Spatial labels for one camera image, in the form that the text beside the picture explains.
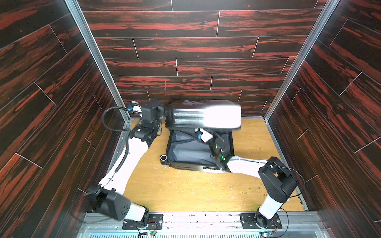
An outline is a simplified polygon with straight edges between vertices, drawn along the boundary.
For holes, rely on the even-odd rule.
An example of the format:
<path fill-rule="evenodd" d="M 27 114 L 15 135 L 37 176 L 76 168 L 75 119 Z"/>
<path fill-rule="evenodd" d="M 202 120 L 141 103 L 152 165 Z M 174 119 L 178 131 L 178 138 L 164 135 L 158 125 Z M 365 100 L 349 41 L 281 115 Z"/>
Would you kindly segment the black white space suitcase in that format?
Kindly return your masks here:
<path fill-rule="evenodd" d="M 178 170 L 224 173 L 234 156 L 232 132 L 242 108 L 228 100 L 178 100 L 165 110 L 170 132 L 160 163 Z"/>

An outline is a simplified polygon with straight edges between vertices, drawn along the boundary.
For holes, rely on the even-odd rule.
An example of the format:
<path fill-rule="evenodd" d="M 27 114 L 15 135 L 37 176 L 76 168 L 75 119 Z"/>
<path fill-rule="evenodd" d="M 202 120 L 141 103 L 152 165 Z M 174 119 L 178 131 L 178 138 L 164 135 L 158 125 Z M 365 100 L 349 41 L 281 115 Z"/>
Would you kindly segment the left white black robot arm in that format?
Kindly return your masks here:
<path fill-rule="evenodd" d="M 85 196 L 95 212 L 117 221 L 130 221 L 142 229 L 149 223 L 149 209 L 131 202 L 123 194 L 138 162 L 162 131 L 161 118 L 165 107 L 160 101 L 151 99 L 142 105 L 132 102 L 126 108 L 117 107 L 117 110 L 139 114 L 140 119 L 134 128 L 110 128 L 126 133 L 125 147 L 106 176 L 98 185 L 90 186 Z"/>

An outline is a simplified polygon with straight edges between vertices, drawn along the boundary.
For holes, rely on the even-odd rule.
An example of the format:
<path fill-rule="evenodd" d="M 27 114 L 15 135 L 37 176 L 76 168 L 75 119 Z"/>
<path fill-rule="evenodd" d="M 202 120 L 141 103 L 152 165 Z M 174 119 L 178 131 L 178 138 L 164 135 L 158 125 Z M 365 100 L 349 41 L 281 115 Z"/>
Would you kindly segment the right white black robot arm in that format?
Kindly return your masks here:
<path fill-rule="evenodd" d="M 277 211 L 287 202 L 298 186 L 292 170 L 277 157 L 270 157 L 268 160 L 252 160 L 235 156 L 229 152 L 225 140 L 220 136 L 202 141 L 208 144 L 212 157 L 221 170 L 261 180 L 267 196 L 256 211 L 255 223 L 262 229 L 269 228 Z"/>

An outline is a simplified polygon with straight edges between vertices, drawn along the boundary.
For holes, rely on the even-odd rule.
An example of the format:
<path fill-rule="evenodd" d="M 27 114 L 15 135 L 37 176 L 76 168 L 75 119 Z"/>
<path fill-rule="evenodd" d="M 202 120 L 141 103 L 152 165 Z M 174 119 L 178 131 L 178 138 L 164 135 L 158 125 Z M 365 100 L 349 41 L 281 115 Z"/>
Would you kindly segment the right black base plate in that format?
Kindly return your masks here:
<path fill-rule="evenodd" d="M 271 219 L 266 218 L 260 213 L 241 213 L 240 221 L 243 229 L 282 229 L 282 224 L 278 214 L 276 213 Z"/>

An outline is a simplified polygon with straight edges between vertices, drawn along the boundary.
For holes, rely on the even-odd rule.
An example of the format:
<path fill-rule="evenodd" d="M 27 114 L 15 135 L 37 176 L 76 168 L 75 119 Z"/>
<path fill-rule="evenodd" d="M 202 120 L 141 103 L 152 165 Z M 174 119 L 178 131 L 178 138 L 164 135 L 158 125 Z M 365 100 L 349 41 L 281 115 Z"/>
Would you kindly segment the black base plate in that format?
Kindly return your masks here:
<path fill-rule="evenodd" d="M 260 213 L 241 213 L 240 221 L 243 229 L 282 229 L 282 224 L 278 214 L 276 213 L 271 219 L 266 218 Z"/>
<path fill-rule="evenodd" d="M 124 231 L 157 231 L 163 226 L 164 214 L 149 213 L 141 221 L 124 220 L 122 230 Z"/>

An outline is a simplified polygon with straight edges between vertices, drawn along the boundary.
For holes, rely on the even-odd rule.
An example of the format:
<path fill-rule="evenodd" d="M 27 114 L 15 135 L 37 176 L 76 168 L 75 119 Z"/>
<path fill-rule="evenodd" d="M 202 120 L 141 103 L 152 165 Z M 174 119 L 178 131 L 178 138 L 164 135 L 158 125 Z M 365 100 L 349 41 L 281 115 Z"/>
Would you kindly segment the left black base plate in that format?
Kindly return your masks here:
<path fill-rule="evenodd" d="M 157 231 L 163 226 L 164 214 L 149 213 L 141 221 L 124 220 L 122 230 L 124 231 Z"/>

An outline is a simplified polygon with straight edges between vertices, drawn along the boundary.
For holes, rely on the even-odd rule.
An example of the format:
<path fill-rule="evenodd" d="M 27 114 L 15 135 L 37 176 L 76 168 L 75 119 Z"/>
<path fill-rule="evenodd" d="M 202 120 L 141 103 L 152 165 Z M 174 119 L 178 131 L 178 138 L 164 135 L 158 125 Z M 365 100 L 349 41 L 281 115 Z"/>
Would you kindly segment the aluminium front rail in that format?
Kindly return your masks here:
<path fill-rule="evenodd" d="M 240 214 L 252 212 L 159 212 L 163 226 L 157 231 L 124 231 L 124 221 L 96 213 L 85 215 L 79 238 L 331 238 L 316 212 L 277 214 L 282 229 L 243 229 Z"/>

